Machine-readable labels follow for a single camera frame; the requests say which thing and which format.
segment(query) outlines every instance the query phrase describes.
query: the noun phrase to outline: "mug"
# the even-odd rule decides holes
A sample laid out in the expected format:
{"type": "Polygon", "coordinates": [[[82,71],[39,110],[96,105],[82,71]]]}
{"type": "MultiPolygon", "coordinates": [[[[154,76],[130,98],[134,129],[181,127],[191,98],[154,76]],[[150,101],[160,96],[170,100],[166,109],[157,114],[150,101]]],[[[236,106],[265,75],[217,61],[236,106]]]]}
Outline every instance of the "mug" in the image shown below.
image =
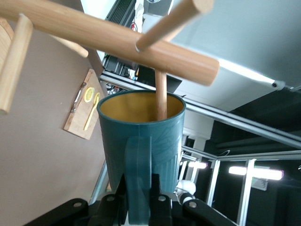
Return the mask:
{"type": "Polygon", "coordinates": [[[147,224],[151,174],[162,192],[173,193],[181,157],[185,102],[167,94],[167,119],[157,121],[156,93],[120,92],[102,99],[97,110],[110,185],[116,191],[125,174],[130,224],[147,224]]]}

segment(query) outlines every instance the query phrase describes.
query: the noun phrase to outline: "screw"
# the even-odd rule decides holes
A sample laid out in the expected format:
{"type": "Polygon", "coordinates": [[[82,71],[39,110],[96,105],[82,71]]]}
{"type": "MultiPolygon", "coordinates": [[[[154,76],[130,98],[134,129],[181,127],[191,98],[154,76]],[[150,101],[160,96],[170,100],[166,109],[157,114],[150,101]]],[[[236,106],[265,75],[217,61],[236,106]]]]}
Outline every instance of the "screw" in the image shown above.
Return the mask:
{"type": "Polygon", "coordinates": [[[110,195],[110,196],[107,198],[107,201],[108,201],[108,202],[111,202],[111,201],[113,201],[114,199],[115,199],[115,197],[112,196],[112,195],[110,195]]]}
{"type": "Polygon", "coordinates": [[[166,200],[166,198],[165,198],[165,196],[159,196],[159,198],[158,198],[158,200],[160,201],[160,202],[164,202],[165,200],[166,200]]]}
{"type": "Polygon", "coordinates": [[[197,204],[195,202],[189,202],[189,207],[196,208],[197,204]]]}
{"type": "Polygon", "coordinates": [[[81,202],[77,202],[77,203],[75,203],[75,204],[73,204],[73,207],[80,207],[81,206],[81,202]]]}

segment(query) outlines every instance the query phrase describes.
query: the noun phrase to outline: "wooden mug tree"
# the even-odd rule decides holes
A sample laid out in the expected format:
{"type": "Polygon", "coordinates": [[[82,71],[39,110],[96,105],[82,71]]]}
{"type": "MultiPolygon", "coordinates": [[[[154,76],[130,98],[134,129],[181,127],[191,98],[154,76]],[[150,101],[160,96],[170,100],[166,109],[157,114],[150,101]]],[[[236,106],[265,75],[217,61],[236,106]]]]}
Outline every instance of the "wooden mug tree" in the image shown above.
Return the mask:
{"type": "Polygon", "coordinates": [[[158,119],[166,118],[166,73],[207,86],[218,73],[217,60],[167,41],[193,17],[210,11],[213,1],[183,0],[149,32],[140,34],[47,0],[0,0],[0,16],[19,20],[17,38],[10,48],[14,51],[8,53],[8,63],[4,63],[0,74],[0,113],[9,112],[34,26],[50,35],[155,68],[158,119]]]}

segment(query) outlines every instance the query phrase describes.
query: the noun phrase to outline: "cutting board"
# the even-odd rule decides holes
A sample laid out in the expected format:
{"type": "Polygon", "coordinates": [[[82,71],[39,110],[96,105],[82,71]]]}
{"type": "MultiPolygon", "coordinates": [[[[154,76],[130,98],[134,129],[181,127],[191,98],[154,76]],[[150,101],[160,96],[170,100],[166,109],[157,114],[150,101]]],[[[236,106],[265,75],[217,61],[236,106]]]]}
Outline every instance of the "cutting board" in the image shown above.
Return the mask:
{"type": "Polygon", "coordinates": [[[67,122],[64,126],[64,130],[89,140],[98,120],[97,109],[95,109],[92,114],[92,118],[87,130],[84,130],[84,127],[93,108],[96,94],[98,92],[100,93],[99,100],[104,98],[104,94],[94,70],[89,69],[88,74],[83,82],[86,83],[86,86],[81,90],[80,96],[75,105],[76,110],[74,113],[69,114],[67,122]],[[86,90],[90,87],[94,88],[94,94],[91,97],[91,101],[86,102],[84,96],[86,94],[86,90]]]}

